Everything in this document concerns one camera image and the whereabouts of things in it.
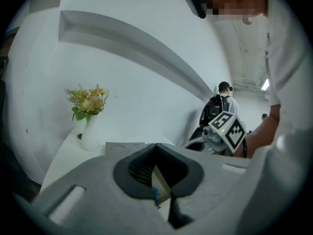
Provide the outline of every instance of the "gray robot part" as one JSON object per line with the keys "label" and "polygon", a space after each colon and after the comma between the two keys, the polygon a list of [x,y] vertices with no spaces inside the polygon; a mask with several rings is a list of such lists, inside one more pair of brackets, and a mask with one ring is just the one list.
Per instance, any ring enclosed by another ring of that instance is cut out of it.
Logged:
{"label": "gray robot part", "polygon": [[[114,180],[116,164],[143,146],[86,161],[49,186],[32,206],[19,202],[50,234],[252,234],[273,223],[299,194],[311,166],[312,134],[281,136],[275,146],[258,149],[252,160],[164,144],[204,171],[196,189],[171,205],[191,220],[179,229],[162,219],[153,200],[130,197]],[[85,190],[57,226],[48,218],[75,186]]]}
{"label": "gray robot part", "polygon": [[106,142],[105,154],[115,154],[116,152],[124,151],[134,146],[144,145],[143,142],[121,143],[121,142]]}

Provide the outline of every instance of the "backpack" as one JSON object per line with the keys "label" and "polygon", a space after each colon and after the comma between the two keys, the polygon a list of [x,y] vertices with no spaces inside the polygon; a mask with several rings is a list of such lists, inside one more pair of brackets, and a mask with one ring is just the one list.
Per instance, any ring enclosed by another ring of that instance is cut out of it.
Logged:
{"label": "backpack", "polygon": [[230,96],[216,96],[210,98],[210,101],[205,105],[202,110],[199,120],[199,126],[208,126],[209,122],[217,117],[221,112],[229,110],[229,102],[227,99]]}

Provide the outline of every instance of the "flower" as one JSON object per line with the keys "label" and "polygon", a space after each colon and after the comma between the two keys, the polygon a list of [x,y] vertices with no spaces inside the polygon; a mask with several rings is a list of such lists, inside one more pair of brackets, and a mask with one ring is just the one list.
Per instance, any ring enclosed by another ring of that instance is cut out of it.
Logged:
{"label": "flower", "polygon": [[102,99],[96,97],[96,96],[93,96],[90,98],[90,100],[92,101],[93,105],[95,108],[102,108],[102,106],[104,105]]}
{"label": "flower", "polygon": [[86,91],[86,90],[81,91],[81,95],[86,97],[88,95],[88,91]]}
{"label": "flower", "polygon": [[80,103],[79,108],[81,111],[92,111],[93,102],[86,98],[83,102]]}
{"label": "flower", "polygon": [[106,94],[106,93],[107,93],[107,91],[106,91],[105,89],[102,89],[102,88],[101,88],[101,89],[99,89],[99,92],[100,92],[100,94],[101,94],[101,95],[104,95],[104,94]]}
{"label": "flower", "polygon": [[98,96],[100,95],[100,90],[99,89],[95,89],[93,91],[91,91],[91,95],[90,96]]}
{"label": "flower", "polygon": [[75,93],[75,95],[73,96],[74,100],[78,100],[80,98],[80,93],[79,91]]}

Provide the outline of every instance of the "ceiling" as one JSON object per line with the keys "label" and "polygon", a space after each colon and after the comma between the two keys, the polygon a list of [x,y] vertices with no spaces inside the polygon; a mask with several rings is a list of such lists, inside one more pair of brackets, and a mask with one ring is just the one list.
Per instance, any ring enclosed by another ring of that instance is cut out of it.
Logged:
{"label": "ceiling", "polygon": [[234,89],[263,93],[267,22],[265,17],[249,20],[250,25],[242,21],[215,21],[214,25],[228,56]]}

